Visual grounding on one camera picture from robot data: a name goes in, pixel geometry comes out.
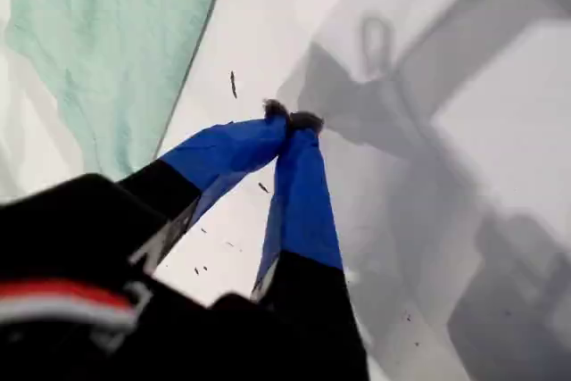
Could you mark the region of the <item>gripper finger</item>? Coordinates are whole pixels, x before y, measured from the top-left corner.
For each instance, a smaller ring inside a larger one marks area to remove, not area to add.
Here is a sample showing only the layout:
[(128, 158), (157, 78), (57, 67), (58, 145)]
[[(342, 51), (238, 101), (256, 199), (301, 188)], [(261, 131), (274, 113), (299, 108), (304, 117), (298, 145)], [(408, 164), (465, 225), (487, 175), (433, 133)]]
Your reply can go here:
[(264, 117), (205, 128), (119, 185), (166, 219), (129, 261), (156, 268), (179, 239), (245, 176), (273, 161), (289, 137), (289, 112), (264, 103)]
[(367, 380), (319, 149), (322, 127), (309, 112), (290, 117), (254, 293), (280, 325), (278, 354), (293, 379)]

